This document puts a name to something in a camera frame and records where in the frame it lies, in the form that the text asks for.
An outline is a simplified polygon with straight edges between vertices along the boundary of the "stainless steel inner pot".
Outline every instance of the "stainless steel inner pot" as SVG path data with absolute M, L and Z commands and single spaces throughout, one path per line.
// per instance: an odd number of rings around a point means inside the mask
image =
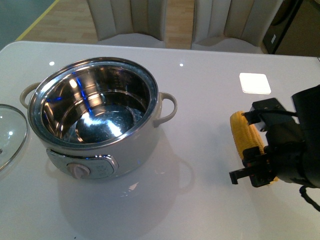
M 71 148 L 125 138 L 148 120 L 158 97 L 146 69 L 110 57 L 69 65 L 37 90 L 29 103 L 31 127 L 46 141 Z
M 161 116 L 164 99 L 174 107 Z M 27 87 L 20 102 L 52 163 L 77 179 L 117 177 L 139 167 L 157 144 L 158 126 L 177 112 L 176 99 L 158 92 L 144 67 L 113 57 L 72 63 Z

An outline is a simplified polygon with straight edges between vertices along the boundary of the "glossy tabletop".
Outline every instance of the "glossy tabletop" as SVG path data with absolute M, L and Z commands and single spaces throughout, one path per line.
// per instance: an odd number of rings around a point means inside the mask
M 0 172 L 0 239 L 319 239 L 320 215 L 299 185 L 254 188 L 248 178 L 232 185 L 229 177 L 242 168 L 230 116 L 268 98 L 294 111 L 291 96 L 320 84 L 317 58 L 21 41 L 0 51 L 0 104 L 27 115 L 19 102 L 27 86 L 93 57 L 144 66 L 160 92 L 175 96 L 175 117 L 160 126 L 147 162 L 115 179 L 77 180 L 59 171 L 29 129 Z M 240 73 L 265 74 L 271 93 L 244 93 Z M 171 102 L 163 105 L 170 113 Z M 318 189 L 308 193 L 320 202 Z

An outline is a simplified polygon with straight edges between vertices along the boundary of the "corn cob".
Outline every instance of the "corn cob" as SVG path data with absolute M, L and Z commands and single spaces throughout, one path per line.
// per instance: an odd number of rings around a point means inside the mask
M 260 153 L 264 154 L 264 143 L 258 130 L 254 125 L 248 125 L 248 121 L 243 116 L 243 111 L 237 111 L 230 117 L 230 126 L 233 134 L 236 150 L 241 158 L 244 159 L 243 151 L 245 149 L 259 147 Z

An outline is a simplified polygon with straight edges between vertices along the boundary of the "chair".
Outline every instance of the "chair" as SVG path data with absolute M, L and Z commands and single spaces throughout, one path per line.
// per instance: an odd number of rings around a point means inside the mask
M 167 0 L 87 0 L 99 45 L 165 48 Z
M 283 0 L 194 0 L 191 49 L 263 54 L 263 38 Z

